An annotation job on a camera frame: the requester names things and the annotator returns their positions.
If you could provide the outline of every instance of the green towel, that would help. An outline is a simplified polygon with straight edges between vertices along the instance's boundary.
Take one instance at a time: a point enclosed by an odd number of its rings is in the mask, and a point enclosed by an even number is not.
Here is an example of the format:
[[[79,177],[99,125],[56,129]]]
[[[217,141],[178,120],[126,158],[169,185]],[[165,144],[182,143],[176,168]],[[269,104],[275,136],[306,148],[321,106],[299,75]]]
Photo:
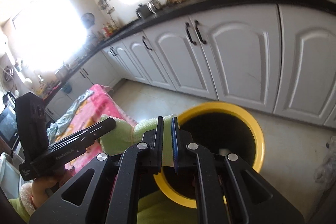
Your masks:
[[[109,116],[102,115],[100,121]],[[171,143],[171,119],[173,115],[163,117],[163,148],[162,148],[162,166],[173,165],[173,150]],[[100,137],[101,149],[111,155],[119,154],[125,151],[129,146],[142,140],[143,134],[151,129],[155,129],[158,119],[153,118],[144,120],[132,127],[128,122],[114,118],[117,125],[114,130]]]

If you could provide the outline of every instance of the yellow bucket rim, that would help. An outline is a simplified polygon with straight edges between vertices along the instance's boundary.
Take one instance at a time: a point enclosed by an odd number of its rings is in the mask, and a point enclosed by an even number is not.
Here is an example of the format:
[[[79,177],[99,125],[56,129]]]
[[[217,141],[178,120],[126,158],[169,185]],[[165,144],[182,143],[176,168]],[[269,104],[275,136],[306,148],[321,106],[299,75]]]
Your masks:
[[[180,114],[177,119],[180,125],[184,124],[188,120],[207,113],[220,112],[233,115],[240,120],[242,120],[251,130],[251,133],[255,142],[255,157],[253,162],[253,169],[256,172],[260,172],[263,166],[264,155],[265,155],[265,140],[263,131],[261,130],[256,119],[245,109],[240,106],[233,105],[225,102],[207,102],[201,105],[190,108]],[[159,189],[172,201],[178,203],[179,205],[196,208],[196,200],[192,198],[187,198],[176,190],[174,190],[168,183],[163,170],[158,175],[154,175],[155,182]]]

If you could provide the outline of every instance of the plastic bag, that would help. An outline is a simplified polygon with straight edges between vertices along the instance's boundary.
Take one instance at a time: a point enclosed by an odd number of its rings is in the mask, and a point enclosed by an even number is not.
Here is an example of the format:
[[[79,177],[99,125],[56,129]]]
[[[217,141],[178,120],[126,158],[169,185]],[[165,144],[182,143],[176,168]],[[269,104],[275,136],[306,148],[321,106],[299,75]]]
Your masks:
[[[2,182],[3,175],[5,173],[5,165],[6,165],[6,156],[5,156],[5,152],[3,152],[0,155],[0,184]]]
[[[315,182],[325,184],[325,190],[331,188],[336,181],[336,136],[330,138],[327,147],[327,155],[314,173]]]

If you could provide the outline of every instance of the white kitchen cabinet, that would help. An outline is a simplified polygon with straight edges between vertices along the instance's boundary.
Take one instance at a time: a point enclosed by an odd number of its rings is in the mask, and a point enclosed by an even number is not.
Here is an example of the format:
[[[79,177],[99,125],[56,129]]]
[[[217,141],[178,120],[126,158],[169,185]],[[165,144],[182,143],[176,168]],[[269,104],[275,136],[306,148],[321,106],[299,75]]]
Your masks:
[[[68,81],[71,85],[71,92],[67,95],[73,101],[75,101],[79,96],[81,96],[86,90],[92,87],[92,82],[89,80],[88,76],[82,69],[77,71]]]
[[[190,18],[219,100],[272,113],[281,58],[277,6],[235,6]]]
[[[91,57],[82,70],[93,84],[108,85],[113,88],[121,80],[101,51]]]
[[[280,5],[282,69],[275,114],[315,124],[335,125],[327,118],[336,103],[336,17]]]
[[[177,91],[217,99],[215,87],[201,45],[196,40],[188,17],[164,22],[144,30]]]
[[[113,43],[111,46],[113,53],[118,57],[124,68],[129,71],[129,74],[131,75],[131,77],[127,79],[149,84],[145,74],[136,65],[124,43],[122,41],[118,41]]]
[[[325,121],[324,125],[327,127],[336,128],[336,105],[334,106],[334,109],[332,110],[331,114]]]
[[[56,121],[66,113],[72,103],[72,100],[60,90],[52,98],[45,110]]]
[[[127,37],[123,43],[151,85],[176,90],[144,33]]]
[[[108,46],[102,50],[108,61],[111,63],[117,74],[125,79],[132,79],[131,73],[125,68],[124,64],[120,61],[118,56],[113,52],[113,47]]]

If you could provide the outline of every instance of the yellow bucket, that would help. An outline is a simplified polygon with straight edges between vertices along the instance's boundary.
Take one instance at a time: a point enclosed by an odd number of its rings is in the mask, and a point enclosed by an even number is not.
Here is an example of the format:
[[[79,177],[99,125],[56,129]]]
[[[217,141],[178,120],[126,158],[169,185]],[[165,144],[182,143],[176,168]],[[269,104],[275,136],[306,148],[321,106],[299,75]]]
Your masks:
[[[208,102],[188,109],[178,116],[181,129],[189,131],[194,142],[219,154],[225,151],[238,154],[258,173],[263,165],[265,141],[263,132],[253,116],[243,108],[224,102]],[[163,167],[154,175],[160,190],[172,201],[196,208],[191,176],[178,179],[173,168]]]

